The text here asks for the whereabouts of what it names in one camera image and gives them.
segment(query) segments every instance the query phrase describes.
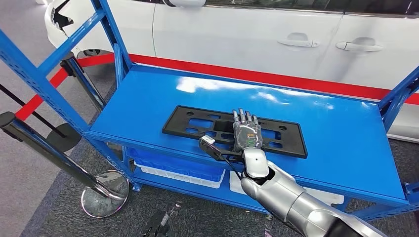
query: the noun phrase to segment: car side mirror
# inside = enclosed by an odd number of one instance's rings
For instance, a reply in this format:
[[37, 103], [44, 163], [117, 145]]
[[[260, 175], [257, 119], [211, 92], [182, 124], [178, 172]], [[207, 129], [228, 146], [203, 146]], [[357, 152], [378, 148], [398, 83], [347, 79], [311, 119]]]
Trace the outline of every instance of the car side mirror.
[[201, 7], [205, 4], [205, 0], [165, 0], [170, 1], [175, 6], [181, 7]]

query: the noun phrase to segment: white car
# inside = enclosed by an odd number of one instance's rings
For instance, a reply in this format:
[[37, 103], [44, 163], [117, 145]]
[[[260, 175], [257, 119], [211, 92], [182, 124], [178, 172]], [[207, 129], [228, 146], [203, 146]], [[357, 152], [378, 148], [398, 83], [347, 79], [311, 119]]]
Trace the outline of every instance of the white car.
[[[108, 0], [132, 54], [392, 89], [419, 65], [419, 0]], [[58, 47], [91, 15], [89, 0], [45, 13]], [[112, 51], [97, 24], [73, 49]], [[419, 106], [389, 137], [419, 142]]]

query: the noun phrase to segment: blue shelf surface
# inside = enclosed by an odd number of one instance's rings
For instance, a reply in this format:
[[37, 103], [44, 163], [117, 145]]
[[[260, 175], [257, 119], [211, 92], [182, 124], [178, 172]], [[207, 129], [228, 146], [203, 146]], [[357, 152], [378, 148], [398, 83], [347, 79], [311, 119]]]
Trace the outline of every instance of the blue shelf surface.
[[[385, 204], [408, 203], [374, 102], [133, 66], [88, 135], [170, 155], [173, 162], [185, 158], [230, 169], [202, 152], [197, 140], [162, 133], [177, 105], [222, 112], [241, 107], [260, 118], [297, 122], [307, 159], [266, 156], [300, 184]], [[141, 176], [151, 182], [154, 175]]]

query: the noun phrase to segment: blue steel frame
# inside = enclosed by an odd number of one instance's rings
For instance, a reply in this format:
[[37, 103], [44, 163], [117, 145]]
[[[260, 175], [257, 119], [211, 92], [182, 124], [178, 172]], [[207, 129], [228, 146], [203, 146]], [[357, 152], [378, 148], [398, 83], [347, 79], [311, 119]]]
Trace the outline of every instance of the blue steel frame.
[[[132, 62], [112, 16], [107, 0], [91, 0], [95, 13], [82, 26], [74, 32], [58, 49], [56, 49], [38, 68], [13, 44], [13, 42], [0, 30], [0, 58], [23, 81], [26, 82], [44, 101], [63, 117], [80, 135], [92, 144], [134, 185], [133, 189], [139, 191], [141, 182], [133, 177], [126, 156], [126, 147], [123, 147], [123, 160], [120, 160], [108, 146], [92, 136], [87, 135], [89, 126], [64, 97], [49, 83], [46, 75], [67, 55], [67, 53], [100, 21], [106, 35], [111, 42], [115, 53], [116, 83], [120, 85], [129, 72]], [[413, 70], [403, 81], [390, 91], [379, 103], [384, 127], [389, 130], [405, 100], [419, 88], [419, 67]], [[383, 218], [395, 214], [419, 210], [419, 183], [405, 184], [406, 199], [410, 204], [403, 206], [389, 206], [376, 204], [369, 208], [355, 211], [353, 214], [365, 220]], [[338, 209], [345, 210], [352, 197], [345, 197]]]

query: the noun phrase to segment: car door handle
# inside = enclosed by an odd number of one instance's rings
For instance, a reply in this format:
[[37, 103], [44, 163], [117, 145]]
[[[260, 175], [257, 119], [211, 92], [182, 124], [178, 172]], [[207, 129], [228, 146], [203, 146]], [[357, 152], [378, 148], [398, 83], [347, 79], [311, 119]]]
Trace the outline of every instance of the car door handle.
[[282, 39], [278, 40], [278, 43], [284, 45], [298, 46], [298, 47], [317, 47], [320, 44], [314, 40], [297, 40], [297, 39]]
[[384, 47], [380, 45], [363, 45], [352, 42], [339, 42], [336, 44], [337, 48], [347, 51], [361, 51], [361, 52], [377, 52], [382, 50]]

